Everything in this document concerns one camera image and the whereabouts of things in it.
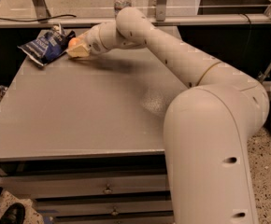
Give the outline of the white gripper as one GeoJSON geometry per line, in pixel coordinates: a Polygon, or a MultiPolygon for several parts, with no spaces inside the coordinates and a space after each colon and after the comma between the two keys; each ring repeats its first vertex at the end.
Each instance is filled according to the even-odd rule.
{"type": "Polygon", "coordinates": [[[85,58],[92,55],[98,55],[108,52],[108,49],[103,45],[100,38],[100,26],[95,25],[88,30],[83,38],[86,46],[83,43],[69,44],[66,53],[71,58],[85,58]]]}

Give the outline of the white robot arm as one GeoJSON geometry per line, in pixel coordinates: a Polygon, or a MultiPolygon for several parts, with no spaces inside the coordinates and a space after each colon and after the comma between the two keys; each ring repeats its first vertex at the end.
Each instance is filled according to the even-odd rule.
{"type": "Polygon", "coordinates": [[[247,142],[264,125],[269,98],[255,78],[156,28],[134,7],[69,42],[70,57],[145,46],[187,90],[164,118],[164,152],[175,224],[259,224],[247,142]]]}

